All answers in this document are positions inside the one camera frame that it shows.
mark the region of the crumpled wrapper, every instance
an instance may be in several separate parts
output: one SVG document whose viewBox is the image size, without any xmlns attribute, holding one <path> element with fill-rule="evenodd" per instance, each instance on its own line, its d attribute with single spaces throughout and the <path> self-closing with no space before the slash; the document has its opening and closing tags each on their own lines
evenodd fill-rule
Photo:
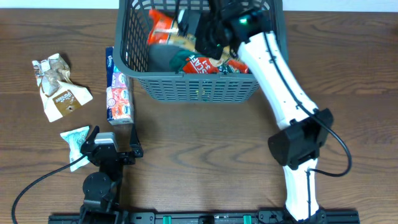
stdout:
<svg viewBox="0 0 398 224">
<path fill-rule="evenodd" d="M 33 61 L 44 112 L 50 122 L 68 115 L 93 99 L 85 87 L 70 81 L 70 68 L 59 54 Z"/>
</svg>

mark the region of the green light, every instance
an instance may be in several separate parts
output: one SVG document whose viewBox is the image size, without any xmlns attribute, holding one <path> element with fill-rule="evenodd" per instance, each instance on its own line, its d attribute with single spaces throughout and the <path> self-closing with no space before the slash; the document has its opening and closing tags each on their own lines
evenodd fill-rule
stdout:
<svg viewBox="0 0 398 224">
<path fill-rule="evenodd" d="M 243 223 L 244 224 L 251 224 L 251 215 L 244 215 L 243 216 Z"/>
<path fill-rule="evenodd" d="M 239 22 L 242 23 L 242 24 L 247 24 L 248 23 L 248 19 L 243 18 L 243 19 L 240 19 Z"/>
<path fill-rule="evenodd" d="M 172 217 L 163 216 L 163 224 L 172 224 Z"/>
</svg>

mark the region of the gray plastic basket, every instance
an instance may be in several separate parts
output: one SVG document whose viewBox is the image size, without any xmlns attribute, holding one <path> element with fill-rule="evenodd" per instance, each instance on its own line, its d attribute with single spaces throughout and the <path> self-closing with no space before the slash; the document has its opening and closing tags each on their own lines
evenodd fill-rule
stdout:
<svg viewBox="0 0 398 224">
<path fill-rule="evenodd" d="M 287 60 L 286 28 L 282 0 L 243 0 L 270 10 L 273 30 L 282 55 Z M 175 10 L 174 0 L 120 0 L 116 40 L 113 51 L 115 65 L 125 75 L 138 78 L 146 92 L 160 101 L 228 102 L 247 100 L 259 87 L 252 74 L 186 74 L 151 72 L 147 37 L 152 29 L 149 9 Z M 181 0 L 180 9 L 209 10 L 208 0 Z"/>
</svg>

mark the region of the tissue box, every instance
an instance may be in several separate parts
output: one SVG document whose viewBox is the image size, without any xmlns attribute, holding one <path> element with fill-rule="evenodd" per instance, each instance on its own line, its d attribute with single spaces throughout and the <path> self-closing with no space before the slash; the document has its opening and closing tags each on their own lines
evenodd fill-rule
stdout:
<svg viewBox="0 0 398 224">
<path fill-rule="evenodd" d="M 131 124 L 133 120 L 132 89 L 129 79 L 114 65 L 113 47 L 106 48 L 106 118 L 112 125 Z"/>
</svg>

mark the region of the small white package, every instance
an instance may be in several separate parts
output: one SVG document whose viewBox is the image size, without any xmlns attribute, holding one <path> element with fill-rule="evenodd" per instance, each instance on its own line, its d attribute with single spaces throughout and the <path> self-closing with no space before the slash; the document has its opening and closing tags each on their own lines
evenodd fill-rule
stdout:
<svg viewBox="0 0 398 224">
<path fill-rule="evenodd" d="M 86 137 L 88 134 L 88 131 L 90 130 L 89 126 L 78 128 L 73 131 L 67 131 L 64 133 L 61 133 L 61 137 L 63 140 L 65 140 L 69 144 L 70 148 L 70 153 L 69 153 L 69 159 L 70 162 L 73 162 L 77 159 L 79 159 L 81 156 L 83 156 L 82 153 L 80 153 L 80 148 L 81 145 L 86 141 Z M 85 166 L 89 163 L 89 160 L 87 157 L 76 163 L 75 165 L 70 167 L 70 172 L 73 172 L 77 170 L 81 166 Z"/>
<path fill-rule="evenodd" d="M 113 47 L 105 49 L 106 55 L 106 118 L 112 125 L 132 124 L 134 107 L 132 86 L 113 62 Z"/>
</svg>

